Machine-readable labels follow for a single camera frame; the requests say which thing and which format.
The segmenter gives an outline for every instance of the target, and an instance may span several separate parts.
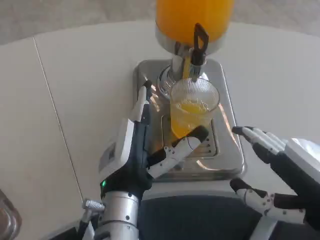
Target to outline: metal drip tray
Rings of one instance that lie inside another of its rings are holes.
[[[133,97],[136,102],[138,91],[145,81],[152,82],[150,98],[152,154],[169,146],[176,137],[171,132],[170,101],[158,89],[161,74],[170,65],[170,60],[145,60],[133,73]],[[231,128],[236,125],[229,98],[228,88],[221,65],[207,59],[204,72],[220,94],[220,104],[213,111],[213,120],[208,127],[209,136],[189,157],[157,181],[209,181],[227,180],[243,173],[244,156],[239,137]]]

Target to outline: robotic arm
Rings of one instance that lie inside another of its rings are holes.
[[[256,155],[291,187],[297,195],[269,193],[252,188],[237,178],[230,186],[244,203],[275,220],[309,224],[320,230],[320,147],[305,139],[280,140],[254,127],[234,127]]]
[[[78,239],[83,238],[90,219],[98,215],[95,240],[137,240],[144,192],[154,179],[183,161],[207,138],[208,130],[199,126],[171,146],[149,155],[150,97],[151,83],[146,81],[129,119],[122,120],[116,143],[103,153],[99,165],[102,202],[84,201]]]

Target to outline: ribbed cup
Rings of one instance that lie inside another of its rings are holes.
[[[220,101],[215,86],[203,78],[185,78],[171,91],[171,130],[177,138],[186,136],[197,126],[208,126]]]

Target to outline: robot finger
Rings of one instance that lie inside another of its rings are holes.
[[[190,155],[208,136],[204,126],[196,127],[186,137],[165,146],[147,158],[148,173],[156,179]]]
[[[150,106],[149,99],[151,97],[151,82],[146,81],[144,85],[139,89],[138,99],[132,109],[129,119],[132,122],[139,122],[146,125],[150,124]]]
[[[234,126],[232,128],[232,132],[234,134],[243,136],[249,143],[251,143],[251,145],[259,144],[263,146],[274,155],[284,150],[284,148],[281,145],[279,145],[276,141],[274,141],[260,129],[249,126]]]
[[[268,193],[252,188],[243,180],[236,178],[230,182],[231,188],[248,207],[261,213],[263,216],[287,223],[303,224],[306,210],[293,209],[302,203],[298,196],[278,193]]]

